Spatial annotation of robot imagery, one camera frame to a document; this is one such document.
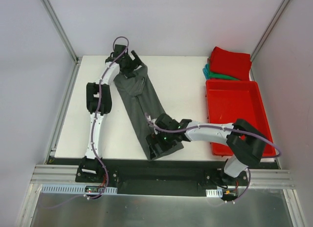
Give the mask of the dark grey t shirt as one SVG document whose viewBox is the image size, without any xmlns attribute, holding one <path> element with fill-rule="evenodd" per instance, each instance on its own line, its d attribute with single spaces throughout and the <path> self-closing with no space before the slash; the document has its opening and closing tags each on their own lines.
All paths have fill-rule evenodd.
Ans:
<svg viewBox="0 0 313 227">
<path fill-rule="evenodd" d="M 168 150 L 163 150 L 160 147 L 153 150 L 148 145 L 146 137 L 151 135 L 154 130 L 148 126 L 145 113 L 152 118 L 157 118 L 165 113 L 165 110 L 149 78 L 147 66 L 141 66 L 133 71 L 133 76 L 130 78 L 119 73 L 115 77 L 114 83 L 122 98 L 140 146 L 149 161 L 170 155 L 184 148 L 181 142 Z"/>
</svg>

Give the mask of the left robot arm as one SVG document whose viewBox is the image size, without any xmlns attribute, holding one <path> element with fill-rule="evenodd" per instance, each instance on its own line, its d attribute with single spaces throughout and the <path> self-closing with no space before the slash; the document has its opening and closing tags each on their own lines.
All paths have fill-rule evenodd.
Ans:
<svg viewBox="0 0 313 227">
<path fill-rule="evenodd" d="M 102 123 L 112 110 L 112 96 L 110 85 L 117 75 L 126 78 L 135 77 L 134 71 L 143 65 L 143 62 L 134 50 L 114 51 L 105 60 L 105 71 L 95 82 L 86 85 L 86 105 L 90 115 L 89 141 L 85 152 L 87 159 L 100 159 L 102 152 L 99 149 Z"/>
</svg>

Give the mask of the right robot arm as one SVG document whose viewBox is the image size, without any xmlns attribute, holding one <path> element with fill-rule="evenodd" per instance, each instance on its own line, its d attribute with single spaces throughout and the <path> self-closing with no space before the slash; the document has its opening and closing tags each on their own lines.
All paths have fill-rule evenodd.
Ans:
<svg viewBox="0 0 313 227">
<path fill-rule="evenodd" d="M 167 114 L 147 123 L 154 132 L 146 137 L 151 149 L 168 150 L 181 141 L 205 141 L 228 146 L 233 155 L 226 160 L 218 177 L 225 185 L 232 185 L 242 171 L 260 163 L 267 138 L 243 119 L 234 123 L 211 124 L 183 119 L 180 122 Z"/>
</svg>

